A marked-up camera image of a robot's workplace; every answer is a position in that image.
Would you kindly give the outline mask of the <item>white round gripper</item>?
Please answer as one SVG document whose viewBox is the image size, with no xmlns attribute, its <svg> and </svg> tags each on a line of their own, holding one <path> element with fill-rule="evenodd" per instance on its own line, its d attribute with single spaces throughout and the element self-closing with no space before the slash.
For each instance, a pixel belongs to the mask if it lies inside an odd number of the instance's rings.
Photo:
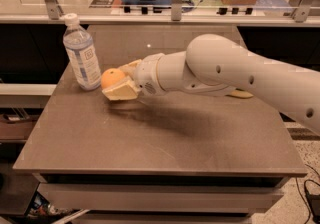
<svg viewBox="0 0 320 224">
<path fill-rule="evenodd" d="M 136 99 L 140 90 L 145 96 L 164 95 L 165 91 L 160 86 L 157 76 L 158 62 L 163 56 L 163 53 L 149 55 L 142 60 L 120 66 L 119 69 L 128 76 L 106 87 L 102 93 L 110 101 Z"/>
</svg>

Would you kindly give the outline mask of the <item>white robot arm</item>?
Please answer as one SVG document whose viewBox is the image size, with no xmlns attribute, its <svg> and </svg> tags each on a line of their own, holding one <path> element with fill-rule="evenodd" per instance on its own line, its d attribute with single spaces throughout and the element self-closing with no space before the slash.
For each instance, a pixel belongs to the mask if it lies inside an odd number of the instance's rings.
<svg viewBox="0 0 320 224">
<path fill-rule="evenodd" d="M 154 54 L 108 69 L 102 93 L 111 101 L 169 91 L 225 96 L 242 89 L 320 134 L 320 73 L 254 54 L 219 35 L 196 37 L 182 52 Z"/>
</svg>

